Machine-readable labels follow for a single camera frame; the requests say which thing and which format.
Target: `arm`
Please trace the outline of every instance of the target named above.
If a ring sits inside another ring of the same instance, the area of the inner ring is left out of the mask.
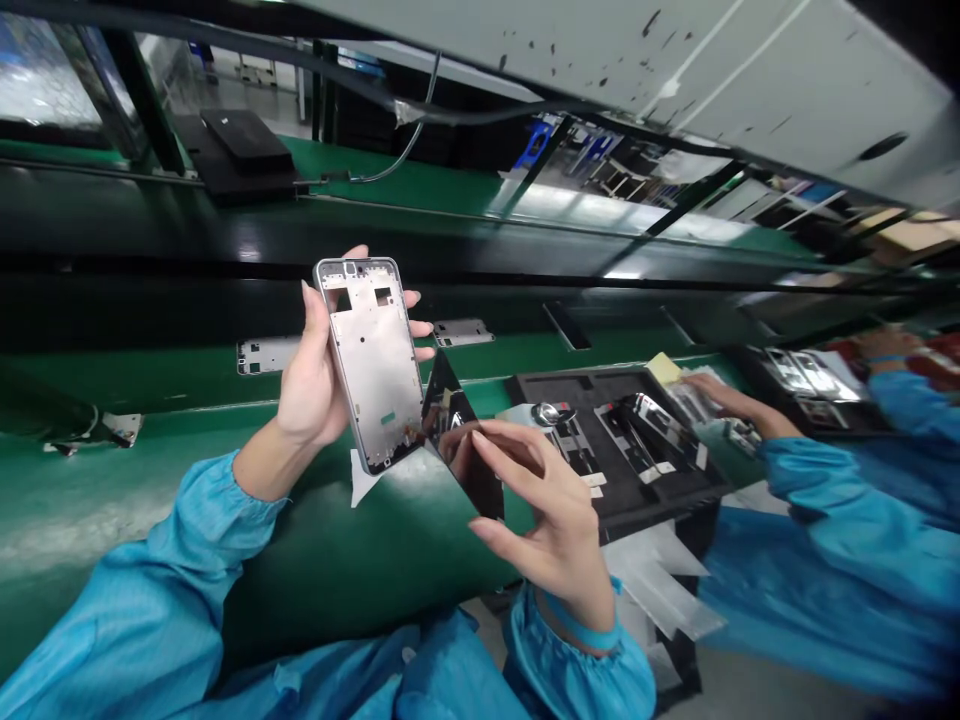
[[[903,369],[874,367],[870,392],[900,432],[960,446],[960,408],[930,387],[927,379]]]
[[[104,556],[0,691],[0,715],[159,718],[203,699],[220,668],[224,598],[282,506],[237,486],[235,455],[194,465],[170,516]]]
[[[481,424],[493,442],[475,433],[471,446],[539,515],[525,537],[487,518],[470,523],[530,581],[504,626],[504,677],[534,716],[651,717],[653,674],[617,620],[589,489],[539,430]]]
[[[911,373],[906,359],[923,343],[896,326],[858,338],[860,354],[870,366],[870,392],[900,432],[960,445],[960,408]]]
[[[833,567],[936,614],[960,613],[960,543],[913,507],[860,477],[846,450],[807,438],[767,441],[770,491],[801,510],[820,556]]]
[[[345,257],[366,254],[360,246]],[[404,293],[407,307],[418,299]],[[277,416],[239,453],[195,465],[170,517],[98,563],[76,604],[0,689],[0,716],[149,719],[203,700],[220,667],[224,598],[242,562],[269,541],[303,470],[346,429],[327,308],[306,285],[303,300],[303,337]],[[415,337],[431,330],[411,323]],[[421,361],[432,355],[417,350]]]

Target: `black cable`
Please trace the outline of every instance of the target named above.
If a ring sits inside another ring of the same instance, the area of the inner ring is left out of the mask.
[[[187,18],[127,8],[62,2],[59,0],[0,0],[0,10],[17,15],[94,27],[145,32],[180,40],[202,42],[235,52],[278,60],[295,67],[317,72],[390,113],[405,115],[406,122],[440,125],[487,125],[526,115],[559,112],[599,112],[602,106],[582,100],[546,100],[523,103],[489,112],[460,112],[430,103],[397,98],[387,90],[358,78],[353,71],[328,63],[310,53],[280,43],[218,28]]]

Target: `phone frame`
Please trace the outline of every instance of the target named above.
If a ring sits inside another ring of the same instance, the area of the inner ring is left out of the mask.
[[[387,257],[325,258],[313,281],[330,310],[330,354],[361,465],[379,475],[421,444],[423,386],[400,271]],[[337,309],[342,293],[349,309]]]

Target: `worker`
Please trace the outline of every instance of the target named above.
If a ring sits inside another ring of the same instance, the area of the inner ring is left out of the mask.
[[[361,246],[345,257],[366,256]],[[276,417],[238,452],[194,465],[170,516],[104,556],[0,689],[0,717],[650,717],[653,675],[617,621],[589,489],[539,431],[496,421],[471,444],[539,517],[525,537],[487,518],[469,524],[526,578],[504,624],[503,674],[477,623],[453,607],[242,671],[213,690],[224,599],[243,561],[269,542],[301,473],[347,427],[327,307],[306,284],[303,298],[306,326]],[[417,298],[406,293],[407,306]],[[414,335],[430,330],[411,325]]]
[[[886,462],[874,450],[806,438],[781,413],[713,377],[688,378],[754,423],[770,492],[790,504],[789,517],[721,509],[705,560],[711,576],[699,594],[728,624],[706,644],[903,702],[949,692],[960,668],[960,536],[941,522],[943,507],[931,515],[905,498],[956,490],[960,409],[907,370],[916,345],[896,329],[861,342],[870,390],[906,436],[884,441]],[[902,497],[881,489],[897,484]]]

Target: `blue wristband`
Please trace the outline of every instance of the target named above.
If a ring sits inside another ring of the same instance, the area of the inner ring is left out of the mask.
[[[617,578],[611,578],[611,582],[613,583],[614,590],[619,594],[620,581]],[[560,598],[551,595],[546,590],[543,590],[543,597],[547,601],[547,607],[550,608],[550,612],[554,614],[560,624],[563,625],[581,645],[593,648],[594,650],[607,652],[613,650],[617,646],[617,643],[620,642],[620,635],[623,632],[623,628],[620,627],[620,618],[615,617],[613,630],[606,633],[598,633],[578,623],[573,616],[567,612],[567,609],[563,607]]]
[[[874,365],[881,362],[906,362],[907,358],[903,355],[881,355],[876,358],[867,358],[867,364]]]

